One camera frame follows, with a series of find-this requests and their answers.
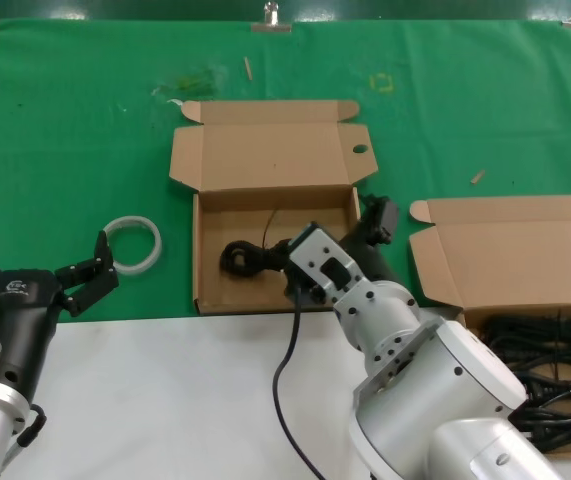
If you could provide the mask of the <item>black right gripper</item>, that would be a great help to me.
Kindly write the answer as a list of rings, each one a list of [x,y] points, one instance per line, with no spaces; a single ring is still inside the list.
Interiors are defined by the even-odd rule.
[[[387,196],[360,194],[359,200],[365,209],[339,245],[368,280],[390,281],[405,286],[379,248],[392,242],[398,225],[398,206]]]

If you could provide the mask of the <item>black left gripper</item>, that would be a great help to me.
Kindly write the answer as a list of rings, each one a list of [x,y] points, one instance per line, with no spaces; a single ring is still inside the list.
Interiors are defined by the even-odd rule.
[[[31,401],[62,309],[78,317],[118,286],[103,230],[88,260],[54,273],[0,270],[0,383]]]

